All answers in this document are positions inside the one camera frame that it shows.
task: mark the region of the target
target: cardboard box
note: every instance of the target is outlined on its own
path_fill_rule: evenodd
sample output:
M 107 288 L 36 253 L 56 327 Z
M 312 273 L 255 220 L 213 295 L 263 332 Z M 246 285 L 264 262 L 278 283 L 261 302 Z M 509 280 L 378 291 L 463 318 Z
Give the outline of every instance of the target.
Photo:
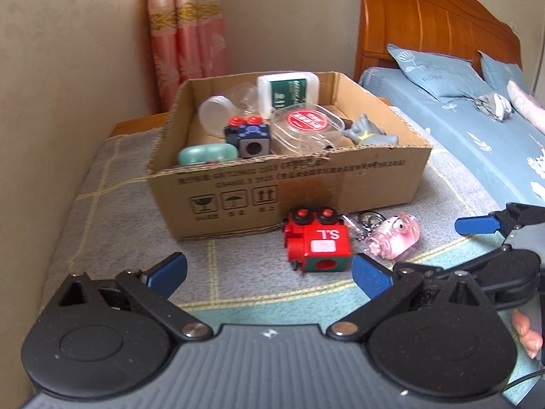
M 314 155 L 267 155 L 173 168 L 182 148 L 221 142 L 201 127 L 198 106 L 236 84 L 255 84 L 259 75 L 267 73 L 189 80 L 180 86 L 146 169 L 149 187 L 174 238 L 265 230 L 278 226 L 300 206 L 329 206 L 351 213 L 412 199 L 432 146 L 378 98 L 336 72 L 318 73 L 320 105 L 354 121 L 366 113 L 400 138 L 398 146 L 357 147 L 347 139 L 347 147 Z

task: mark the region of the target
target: teal oval case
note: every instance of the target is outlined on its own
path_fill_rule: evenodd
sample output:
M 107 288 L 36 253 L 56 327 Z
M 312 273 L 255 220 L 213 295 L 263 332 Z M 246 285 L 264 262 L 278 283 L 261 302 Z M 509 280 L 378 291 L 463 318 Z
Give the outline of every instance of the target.
M 228 161 L 238 157 L 238 150 L 228 143 L 190 146 L 178 154 L 178 164 L 200 165 L 211 161 Z

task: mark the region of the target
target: gray ribbed panel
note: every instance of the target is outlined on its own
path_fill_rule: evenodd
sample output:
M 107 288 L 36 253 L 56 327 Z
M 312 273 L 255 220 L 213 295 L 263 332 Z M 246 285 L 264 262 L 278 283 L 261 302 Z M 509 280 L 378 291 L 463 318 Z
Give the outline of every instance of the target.
M 274 337 L 263 333 L 273 329 Z M 76 403 L 38 394 L 25 409 L 437 409 L 380 377 L 354 343 L 318 326 L 230 326 L 187 343 L 154 381 L 130 395 Z M 509 409 L 500 396 L 448 409 Z

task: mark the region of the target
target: red round label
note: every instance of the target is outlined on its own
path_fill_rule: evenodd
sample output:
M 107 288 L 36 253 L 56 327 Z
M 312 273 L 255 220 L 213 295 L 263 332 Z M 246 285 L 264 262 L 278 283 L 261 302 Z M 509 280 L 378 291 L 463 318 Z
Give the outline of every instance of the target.
M 317 132 L 328 126 L 328 117 L 317 110 L 294 110 L 288 114 L 288 124 L 303 132 Z

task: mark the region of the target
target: white plastic bottle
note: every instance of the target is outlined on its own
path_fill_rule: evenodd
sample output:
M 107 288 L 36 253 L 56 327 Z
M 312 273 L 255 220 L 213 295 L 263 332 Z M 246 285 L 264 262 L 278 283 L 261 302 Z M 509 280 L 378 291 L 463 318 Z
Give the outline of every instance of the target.
M 318 104 L 320 79 L 312 72 L 263 75 L 257 79 L 260 115 L 269 119 L 276 109 L 300 103 Z

